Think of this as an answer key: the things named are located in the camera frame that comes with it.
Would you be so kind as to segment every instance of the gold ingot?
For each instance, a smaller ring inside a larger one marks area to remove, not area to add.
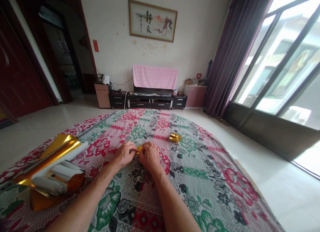
[[[176,133],[172,133],[172,134],[170,134],[169,139],[174,143],[178,143],[182,139],[182,136],[180,136],[180,135],[178,135]]]
[[[137,147],[138,152],[136,154],[139,154],[139,152],[142,150],[142,145],[140,145],[139,147]]]

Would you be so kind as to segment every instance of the white floor tile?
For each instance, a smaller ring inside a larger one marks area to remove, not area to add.
[[[0,173],[64,129],[116,110],[99,109],[95,95],[84,95],[72,103],[19,118],[19,123],[0,130]],[[288,232],[320,231],[320,181],[200,110],[171,112],[195,122],[221,141],[251,176]]]

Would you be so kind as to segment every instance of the framed painting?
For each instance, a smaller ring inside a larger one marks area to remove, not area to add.
[[[130,35],[173,42],[178,11],[129,0]]]

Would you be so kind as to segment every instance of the power cord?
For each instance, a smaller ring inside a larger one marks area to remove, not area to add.
[[[117,83],[114,83],[114,84],[116,84],[116,85],[124,85],[124,84],[126,84],[127,82],[129,82],[131,79],[129,79],[128,81],[126,81],[125,83],[123,83],[123,84],[117,84]]]
[[[126,109],[126,99],[127,99],[128,91],[130,92],[130,89],[129,89],[129,90],[127,90],[127,92],[126,92],[126,96],[124,97],[124,108],[123,108],[123,110],[125,110],[125,109]]]

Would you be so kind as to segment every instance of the wooden cabinet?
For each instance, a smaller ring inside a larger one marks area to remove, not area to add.
[[[109,86],[97,82],[94,84],[94,87],[97,93],[99,108],[110,108]]]
[[[206,95],[206,86],[184,85],[183,94],[188,96],[186,108],[200,108]]]

